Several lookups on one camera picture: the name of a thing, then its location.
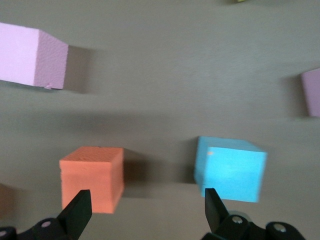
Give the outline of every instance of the purple cube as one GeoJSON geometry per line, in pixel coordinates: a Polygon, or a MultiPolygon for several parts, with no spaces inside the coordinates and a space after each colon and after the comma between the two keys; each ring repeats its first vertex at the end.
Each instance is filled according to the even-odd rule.
{"type": "Polygon", "coordinates": [[[62,89],[68,45],[48,33],[0,22],[0,80],[62,89]]]}
{"type": "Polygon", "coordinates": [[[304,72],[302,84],[309,115],[320,117],[320,68],[304,72]]]}

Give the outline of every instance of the orange foam block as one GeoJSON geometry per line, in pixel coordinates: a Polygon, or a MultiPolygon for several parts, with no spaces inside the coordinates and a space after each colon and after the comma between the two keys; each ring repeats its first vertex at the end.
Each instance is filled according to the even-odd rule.
{"type": "Polygon", "coordinates": [[[124,191],[123,163],[120,147],[83,146],[61,159],[62,208],[89,189],[92,212],[113,214],[124,191]]]}

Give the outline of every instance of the pink cube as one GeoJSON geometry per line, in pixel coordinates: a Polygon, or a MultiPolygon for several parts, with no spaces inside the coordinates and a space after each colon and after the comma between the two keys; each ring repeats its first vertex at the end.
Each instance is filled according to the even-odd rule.
{"type": "Polygon", "coordinates": [[[48,33],[0,22],[0,80],[62,89],[68,45],[48,33]]]}
{"type": "Polygon", "coordinates": [[[320,68],[304,72],[302,84],[309,115],[320,117],[320,68]]]}

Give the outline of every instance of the blue cube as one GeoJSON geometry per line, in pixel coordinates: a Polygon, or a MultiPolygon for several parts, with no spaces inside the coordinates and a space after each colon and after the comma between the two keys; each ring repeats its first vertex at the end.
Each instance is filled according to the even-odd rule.
{"type": "Polygon", "coordinates": [[[256,203],[267,153],[240,139],[199,136],[194,179],[201,195],[215,188],[221,199],[256,203]]]}

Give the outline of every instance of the cube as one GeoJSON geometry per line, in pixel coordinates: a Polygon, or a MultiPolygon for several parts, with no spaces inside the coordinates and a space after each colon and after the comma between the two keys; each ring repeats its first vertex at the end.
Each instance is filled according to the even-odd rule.
{"type": "Polygon", "coordinates": [[[304,72],[302,85],[311,117],[320,117],[320,68],[304,72]]]}
{"type": "Polygon", "coordinates": [[[256,203],[267,153],[240,139],[200,136],[194,179],[201,195],[215,188],[221,199],[256,203]]]}
{"type": "Polygon", "coordinates": [[[0,80],[62,89],[68,45],[48,33],[0,22],[0,80]]]}
{"type": "Polygon", "coordinates": [[[83,146],[60,160],[62,208],[90,190],[92,212],[113,214],[124,191],[124,149],[83,146]]]}

